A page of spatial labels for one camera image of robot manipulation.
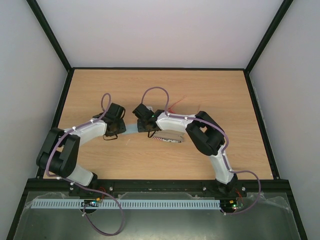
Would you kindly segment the stars and stripes glasses case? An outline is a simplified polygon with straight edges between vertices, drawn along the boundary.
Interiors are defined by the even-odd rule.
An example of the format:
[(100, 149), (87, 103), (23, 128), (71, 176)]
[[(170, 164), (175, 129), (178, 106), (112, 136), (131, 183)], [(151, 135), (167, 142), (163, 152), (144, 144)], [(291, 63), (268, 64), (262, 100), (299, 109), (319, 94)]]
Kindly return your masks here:
[(163, 142), (182, 143), (184, 141), (183, 135), (175, 132), (157, 131), (153, 139)]

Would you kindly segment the red sunglasses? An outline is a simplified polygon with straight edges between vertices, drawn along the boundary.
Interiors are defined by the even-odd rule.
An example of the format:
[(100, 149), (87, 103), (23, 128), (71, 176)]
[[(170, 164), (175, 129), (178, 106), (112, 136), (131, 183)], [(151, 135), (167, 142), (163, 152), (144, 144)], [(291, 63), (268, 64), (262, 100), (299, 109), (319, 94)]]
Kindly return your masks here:
[(178, 101), (171, 103), (168, 112), (171, 114), (191, 115), (199, 112), (201, 104), (192, 98), (184, 95)]

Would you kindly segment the light blue cleaning cloth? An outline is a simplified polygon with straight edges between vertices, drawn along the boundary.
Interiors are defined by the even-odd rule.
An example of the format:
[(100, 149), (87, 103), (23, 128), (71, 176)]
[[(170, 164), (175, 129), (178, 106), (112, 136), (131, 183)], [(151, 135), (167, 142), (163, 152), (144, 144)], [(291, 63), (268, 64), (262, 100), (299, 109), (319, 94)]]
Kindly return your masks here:
[(137, 124), (128, 124), (125, 126), (126, 130), (123, 135), (130, 135), (130, 134), (136, 134), (138, 133), (138, 125)]

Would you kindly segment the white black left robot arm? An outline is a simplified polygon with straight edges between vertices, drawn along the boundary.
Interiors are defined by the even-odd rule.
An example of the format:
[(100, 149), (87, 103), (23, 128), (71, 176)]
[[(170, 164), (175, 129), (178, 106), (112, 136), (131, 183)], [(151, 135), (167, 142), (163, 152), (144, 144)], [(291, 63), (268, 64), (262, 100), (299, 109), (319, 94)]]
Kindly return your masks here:
[(98, 137), (103, 137), (106, 141), (116, 140), (119, 134), (126, 131), (125, 113), (123, 106), (111, 103), (106, 112), (93, 116), (79, 126), (66, 129), (53, 127), (39, 151), (36, 165), (56, 177), (91, 190), (97, 189), (97, 174), (77, 163), (79, 148)]

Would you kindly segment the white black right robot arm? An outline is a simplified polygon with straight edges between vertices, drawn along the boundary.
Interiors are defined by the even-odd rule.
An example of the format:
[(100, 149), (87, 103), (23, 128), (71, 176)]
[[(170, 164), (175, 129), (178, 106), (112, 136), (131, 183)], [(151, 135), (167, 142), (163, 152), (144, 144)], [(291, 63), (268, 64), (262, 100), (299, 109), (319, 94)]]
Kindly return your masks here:
[(187, 134), (196, 149), (209, 157), (215, 172), (215, 188), (224, 196), (236, 189), (237, 174), (233, 172), (226, 155), (229, 140), (220, 126), (205, 112), (193, 115), (152, 111), (139, 104), (132, 113), (137, 117), (138, 131), (148, 133), (151, 138), (156, 132), (170, 131)]

